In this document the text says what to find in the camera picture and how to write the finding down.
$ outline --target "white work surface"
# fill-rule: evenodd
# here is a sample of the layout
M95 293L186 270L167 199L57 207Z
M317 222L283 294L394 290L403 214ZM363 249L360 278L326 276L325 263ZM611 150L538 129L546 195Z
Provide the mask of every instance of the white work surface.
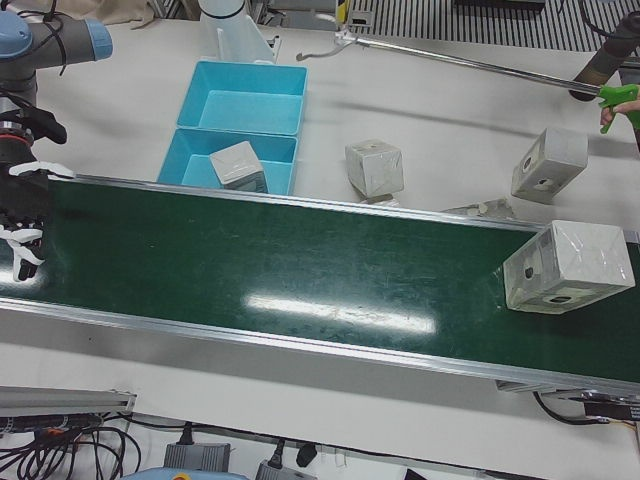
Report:
M55 70L39 74L40 105L66 125L69 143L42 140L34 150L79 173L154 180L199 55L199 30L172 21L111 31L112 59L71 66L62 78ZM300 50L332 46L326 33L280 34L280 63L294 63ZM563 77L589 58L425 45ZM557 125L590 134L590 165L555 206L513 201L517 213L640 229L631 128L620 118L610 135L600 136L595 103L553 87L359 47L307 66L298 196L358 200L346 177L344 145L375 137L403 151L406 188L397 198L406 207L441 210L507 196L514 165L545 127ZM497 392L487 380L21 314L3 315L1 331L3 385L129 390L144 413L544 478L640 473L628 429L562 425L530 395Z

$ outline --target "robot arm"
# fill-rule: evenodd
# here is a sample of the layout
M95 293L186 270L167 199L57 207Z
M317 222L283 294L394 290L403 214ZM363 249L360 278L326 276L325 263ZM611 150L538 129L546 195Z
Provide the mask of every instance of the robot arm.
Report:
M16 13L0 11L0 239L13 249L16 281L33 277L44 261L41 243L51 203L49 176L73 176L61 165L39 162L31 153L34 141L42 137L59 144L67 140L54 115L35 106L36 70L101 60L113 50L100 22L57 13L50 17L27 23Z

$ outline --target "human hand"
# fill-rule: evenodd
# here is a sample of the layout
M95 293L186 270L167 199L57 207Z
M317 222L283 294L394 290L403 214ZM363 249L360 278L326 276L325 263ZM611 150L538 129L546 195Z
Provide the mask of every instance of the human hand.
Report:
M613 109L603 108L600 112L600 125L609 125L613 121L614 113L627 113L632 111L640 111L640 100L621 103L613 107Z

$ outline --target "white box with hole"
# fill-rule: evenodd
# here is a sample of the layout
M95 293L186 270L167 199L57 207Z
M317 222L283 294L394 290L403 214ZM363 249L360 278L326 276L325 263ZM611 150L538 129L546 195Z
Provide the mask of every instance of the white box with hole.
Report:
M366 198L404 189L402 152L381 140L366 140L345 147L349 181Z
M218 150L209 159L225 189L268 193L264 168L249 142Z
M620 227L554 220L503 264L507 307L560 314L635 286Z
M513 170L511 195L551 203L560 190L587 168L588 149L587 135L547 128Z

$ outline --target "blue plastic bin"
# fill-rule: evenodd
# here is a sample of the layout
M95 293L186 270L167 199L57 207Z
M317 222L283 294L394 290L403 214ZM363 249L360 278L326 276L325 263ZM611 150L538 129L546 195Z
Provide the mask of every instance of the blue plastic bin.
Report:
M173 136L158 182L222 188L209 155L245 140L251 143L262 163L269 193L289 195L298 141L295 137L275 135L180 128Z
M297 136L307 69L200 61L178 126Z

